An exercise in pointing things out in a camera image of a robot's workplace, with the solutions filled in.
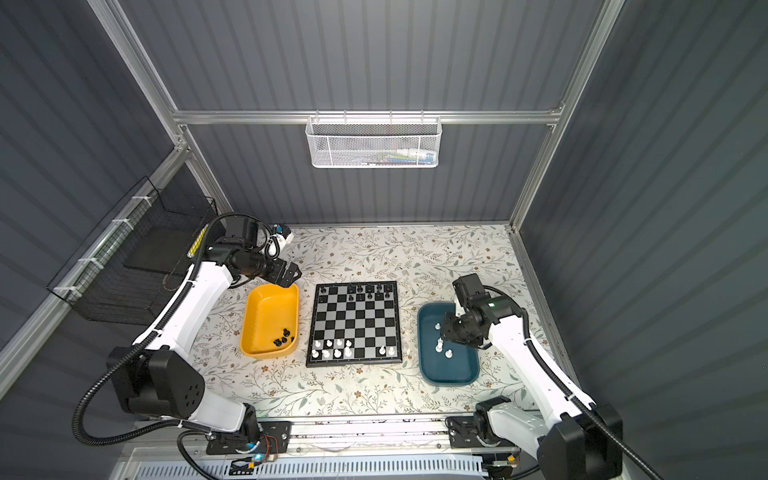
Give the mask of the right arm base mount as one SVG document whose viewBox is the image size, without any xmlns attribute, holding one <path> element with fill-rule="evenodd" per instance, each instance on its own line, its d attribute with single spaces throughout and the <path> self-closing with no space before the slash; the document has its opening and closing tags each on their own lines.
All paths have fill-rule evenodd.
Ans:
<svg viewBox="0 0 768 480">
<path fill-rule="evenodd" d="M 491 433 L 487 426 L 474 415 L 456 415 L 445 418 L 449 443 L 455 449 L 511 448 L 515 444 Z"/>
</svg>

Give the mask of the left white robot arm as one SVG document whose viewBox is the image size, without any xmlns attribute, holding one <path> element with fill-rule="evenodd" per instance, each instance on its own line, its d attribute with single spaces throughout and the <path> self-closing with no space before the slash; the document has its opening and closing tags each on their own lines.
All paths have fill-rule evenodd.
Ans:
<svg viewBox="0 0 768 480">
<path fill-rule="evenodd" d="M 168 304 L 132 346 L 110 356 L 109 379 L 123 411 L 218 432 L 252 428 L 252 407 L 207 391 L 190 351 L 220 296 L 239 281 L 259 278 L 290 287 L 300 278 L 299 267 L 280 256 L 292 239 L 285 224 L 234 213 L 214 218 L 200 232 L 192 263 Z"/>
</svg>

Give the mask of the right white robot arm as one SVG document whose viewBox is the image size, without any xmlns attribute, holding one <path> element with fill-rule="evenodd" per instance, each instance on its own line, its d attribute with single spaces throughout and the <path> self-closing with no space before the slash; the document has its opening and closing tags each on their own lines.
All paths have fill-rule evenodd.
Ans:
<svg viewBox="0 0 768 480">
<path fill-rule="evenodd" d="M 623 422 L 599 407 L 557 365 L 530 330 L 528 312 L 475 274 L 452 284 L 458 311 L 444 317 L 443 339 L 495 348 L 539 410 L 530 414 L 502 397 L 477 406 L 475 427 L 486 443 L 511 442 L 534 457 L 547 479 L 614 479 L 623 471 Z"/>
</svg>

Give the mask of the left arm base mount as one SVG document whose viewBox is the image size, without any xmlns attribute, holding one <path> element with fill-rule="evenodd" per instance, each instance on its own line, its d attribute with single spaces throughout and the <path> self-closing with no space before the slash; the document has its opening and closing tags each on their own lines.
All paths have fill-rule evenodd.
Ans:
<svg viewBox="0 0 768 480">
<path fill-rule="evenodd" d="M 282 454 L 287 451 L 293 424 L 290 421 L 260 421 L 258 434 L 249 438 L 239 432 L 217 432 L 206 446 L 208 455 L 229 455 L 257 446 L 256 453 Z"/>
</svg>

